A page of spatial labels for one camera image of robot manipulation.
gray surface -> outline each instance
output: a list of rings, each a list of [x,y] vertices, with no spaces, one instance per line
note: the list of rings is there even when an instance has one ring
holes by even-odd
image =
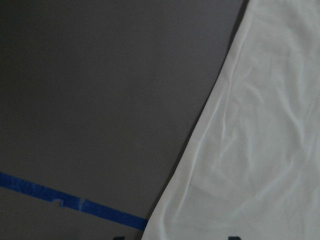
[[[240,0],[0,3],[0,172],[149,218]],[[142,232],[0,188],[0,239]]]

blue line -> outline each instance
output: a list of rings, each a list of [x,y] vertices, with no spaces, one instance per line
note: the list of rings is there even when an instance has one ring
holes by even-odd
[[[0,186],[48,202],[61,200],[61,207],[78,210],[142,231],[145,230],[148,223],[147,219],[121,212],[89,200],[83,200],[77,196],[72,196],[2,172],[0,172]]]

dark object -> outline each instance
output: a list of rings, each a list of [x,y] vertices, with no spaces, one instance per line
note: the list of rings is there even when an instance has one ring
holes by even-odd
[[[241,240],[241,238],[238,236],[230,236],[228,240]]]

wrinkled white cloth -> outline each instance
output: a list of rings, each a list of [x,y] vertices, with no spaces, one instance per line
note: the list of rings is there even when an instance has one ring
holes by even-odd
[[[142,240],[320,240],[320,1],[250,0]]]

blue painter's tape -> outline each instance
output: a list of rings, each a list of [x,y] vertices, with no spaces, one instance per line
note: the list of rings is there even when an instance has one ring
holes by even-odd
[[[72,196],[2,172],[0,172],[0,186],[49,202],[61,200],[61,207],[78,210],[142,231],[145,230],[148,223],[147,219],[121,212],[89,200],[83,201],[77,196]]]
[[[108,219],[113,222],[124,224],[142,231],[145,230],[148,223],[148,220],[143,219],[141,217],[121,212],[89,200],[84,201],[81,211],[87,214],[95,215],[103,219]]]

